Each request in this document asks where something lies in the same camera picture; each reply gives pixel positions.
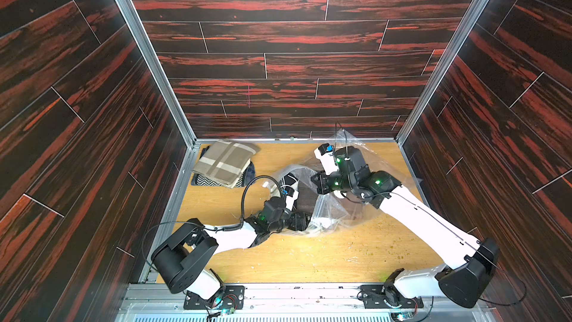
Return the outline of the brown striped fringed scarf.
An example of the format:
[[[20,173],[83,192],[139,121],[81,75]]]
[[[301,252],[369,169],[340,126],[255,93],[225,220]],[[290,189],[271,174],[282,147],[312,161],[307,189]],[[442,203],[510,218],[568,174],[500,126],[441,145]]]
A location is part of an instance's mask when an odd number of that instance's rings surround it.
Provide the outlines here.
[[[318,194],[304,183],[299,183],[298,192],[299,195],[294,204],[296,211],[301,211],[312,216],[319,198]]]

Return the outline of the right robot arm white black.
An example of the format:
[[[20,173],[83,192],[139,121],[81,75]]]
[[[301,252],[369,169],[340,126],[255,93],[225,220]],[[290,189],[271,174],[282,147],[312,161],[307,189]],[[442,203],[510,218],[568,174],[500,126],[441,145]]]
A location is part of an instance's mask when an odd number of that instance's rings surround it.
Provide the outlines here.
[[[495,275],[499,247],[492,239],[480,241],[424,205],[387,171],[372,171],[361,151],[353,146],[335,149],[325,143],[314,151],[323,171],[311,177],[320,195],[342,198],[350,193],[393,217],[424,241],[443,263],[435,268],[395,270],[384,282],[383,301],[403,307],[414,298],[448,298],[470,309]]]

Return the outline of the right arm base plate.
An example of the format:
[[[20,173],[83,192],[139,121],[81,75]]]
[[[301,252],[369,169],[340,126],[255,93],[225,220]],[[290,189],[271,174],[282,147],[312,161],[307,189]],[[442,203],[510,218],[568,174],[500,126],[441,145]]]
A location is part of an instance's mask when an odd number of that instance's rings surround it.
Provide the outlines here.
[[[384,285],[362,285],[359,287],[357,299],[366,309],[421,309],[424,307],[422,299],[407,299],[396,289],[386,289]]]

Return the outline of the clear plastic vacuum bag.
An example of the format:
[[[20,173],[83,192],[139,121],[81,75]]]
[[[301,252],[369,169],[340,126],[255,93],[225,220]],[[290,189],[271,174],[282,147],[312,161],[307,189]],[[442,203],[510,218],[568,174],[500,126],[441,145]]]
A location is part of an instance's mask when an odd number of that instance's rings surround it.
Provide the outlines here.
[[[371,176],[366,186],[371,189],[370,195],[353,195],[351,192],[335,195],[319,195],[311,177],[323,171],[321,162],[314,156],[314,150],[323,143],[333,145],[335,150],[352,146],[359,149],[369,166]],[[283,230],[287,236],[318,237],[339,230],[352,229],[382,215],[381,205],[390,197],[390,191],[396,187],[412,189],[415,180],[407,177],[397,168],[377,155],[371,146],[345,129],[339,129],[333,137],[318,143],[313,151],[295,163],[281,168],[274,177],[278,182],[288,173],[294,174],[299,183],[311,187],[319,196],[311,221],[305,231],[293,232]]]

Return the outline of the navy plaid scarf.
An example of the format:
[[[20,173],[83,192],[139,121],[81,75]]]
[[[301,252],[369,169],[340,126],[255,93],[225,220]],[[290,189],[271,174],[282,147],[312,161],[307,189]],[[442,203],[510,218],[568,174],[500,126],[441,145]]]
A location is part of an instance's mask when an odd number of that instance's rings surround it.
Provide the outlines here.
[[[247,169],[244,171],[243,184],[247,186],[256,176],[256,169],[253,162],[250,162]]]

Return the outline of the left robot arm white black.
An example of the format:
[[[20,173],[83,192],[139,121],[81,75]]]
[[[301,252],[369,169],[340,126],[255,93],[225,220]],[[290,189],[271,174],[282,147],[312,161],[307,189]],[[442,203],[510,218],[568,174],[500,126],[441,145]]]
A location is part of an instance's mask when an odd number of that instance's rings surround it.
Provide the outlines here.
[[[272,197],[262,211],[238,225],[208,226],[198,219],[184,222],[151,255],[151,262],[172,294],[191,292],[204,300],[223,289],[222,280],[208,270],[211,258],[229,250],[257,247],[283,230],[306,230],[311,215],[289,210],[286,198]]]

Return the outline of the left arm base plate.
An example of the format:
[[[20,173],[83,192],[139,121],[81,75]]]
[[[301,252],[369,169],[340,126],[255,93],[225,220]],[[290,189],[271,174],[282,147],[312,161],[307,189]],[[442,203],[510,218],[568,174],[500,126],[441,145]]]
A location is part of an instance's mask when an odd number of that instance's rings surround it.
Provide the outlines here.
[[[209,299],[203,299],[194,292],[186,291],[183,309],[191,311],[213,309],[234,313],[236,310],[243,309],[244,298],[245,286],[240,285],[225,285]]]

